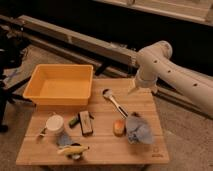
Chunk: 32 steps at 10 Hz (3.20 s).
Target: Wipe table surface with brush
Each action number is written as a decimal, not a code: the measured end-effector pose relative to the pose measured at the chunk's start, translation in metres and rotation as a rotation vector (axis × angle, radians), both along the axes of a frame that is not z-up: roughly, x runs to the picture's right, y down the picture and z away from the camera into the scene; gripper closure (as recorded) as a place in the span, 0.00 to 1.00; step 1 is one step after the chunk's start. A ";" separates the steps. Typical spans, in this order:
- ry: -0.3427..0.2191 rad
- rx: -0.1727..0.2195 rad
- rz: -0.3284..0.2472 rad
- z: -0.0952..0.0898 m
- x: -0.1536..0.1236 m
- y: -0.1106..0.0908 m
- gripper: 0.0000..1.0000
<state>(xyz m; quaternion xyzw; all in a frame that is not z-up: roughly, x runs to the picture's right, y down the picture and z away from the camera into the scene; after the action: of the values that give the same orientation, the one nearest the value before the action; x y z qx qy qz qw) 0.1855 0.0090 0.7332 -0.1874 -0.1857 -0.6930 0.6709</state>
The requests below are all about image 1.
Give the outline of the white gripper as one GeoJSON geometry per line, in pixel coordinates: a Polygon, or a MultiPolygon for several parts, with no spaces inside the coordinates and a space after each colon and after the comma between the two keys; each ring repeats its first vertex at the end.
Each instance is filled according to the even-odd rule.
{"type": "Polygon", "coordinates": [[[158,91],[155,80],[144,80],[140,76],[136,76],[134,79],[134,86],[128,91],[128,93],[134,93],[140,88],[149,88],[154,94],[158,91]]]}

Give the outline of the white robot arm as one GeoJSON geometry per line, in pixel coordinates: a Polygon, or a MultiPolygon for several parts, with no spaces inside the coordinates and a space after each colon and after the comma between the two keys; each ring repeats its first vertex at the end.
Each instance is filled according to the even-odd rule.
{"type": "Polygon", "coordinates": [[[154,88],[160,78],[213,117],[213,80],[174,64],[171,56],[172,46],[167,41],[158,41],[139,50],[136,53],[139,68],[129,92],[154,88]]]}

